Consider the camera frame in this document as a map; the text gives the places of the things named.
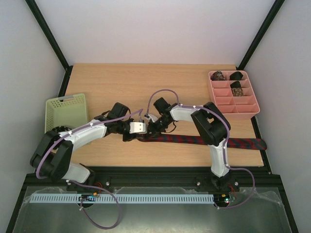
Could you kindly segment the red navy striped tie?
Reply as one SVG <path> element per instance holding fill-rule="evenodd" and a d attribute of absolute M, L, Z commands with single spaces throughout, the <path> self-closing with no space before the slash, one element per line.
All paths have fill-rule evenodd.
<path fill-rule="evenodd" d="M 181 143 L 207 145 L 200 136 L 188 136 L 177 134 L 161 134 L 152 138 L 138 139 L 140 142 L 163 142 L 163 143 Z M 229 138 L 227 146 L 235 149 L 245 150 L 267 150 L 264 140 L 259 138 Z"/>

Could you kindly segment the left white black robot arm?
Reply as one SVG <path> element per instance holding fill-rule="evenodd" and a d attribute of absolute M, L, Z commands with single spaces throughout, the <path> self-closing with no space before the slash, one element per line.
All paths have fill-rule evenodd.
<path fill-rule="evenodd" d="M 141 116 L 142 111 L 139 109 L 131 113 L 127 106 L 117 102 L 111 110 L 80 127 L 63 132 L 46 132 L 30 160 L 36 177 L 53 182 L 69 180 L 85 183 L 91 171 L 71 161 L 73 152 L 111 133 L 130 134 L 130 124 L 134 122 L 131 117 L 136 114 Z"/>

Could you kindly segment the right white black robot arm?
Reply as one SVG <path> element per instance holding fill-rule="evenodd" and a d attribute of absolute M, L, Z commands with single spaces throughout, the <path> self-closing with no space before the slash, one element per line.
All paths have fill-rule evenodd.
<path fill-rule="evenodd" d="M 187 106 L 180 103 L 169 104 L 164 98 L 159 98 L 154 107 L 160 118 L 153 119 L 146 113 L 149 120 L 147 134 L 143 142 L 172 142 L 186 144 L 208 145 L 211 156 L 211 183 L 217 190 L 223 190 L 229 184 L 230 165 L 228 163 L 227 144 L 231 126 L 224 115 L 212 102 L 199 106 Z M 178 121 L 192 122 L 199 137 L 187 135 L 169 135 L 166 133 L 170 124 Z"/>

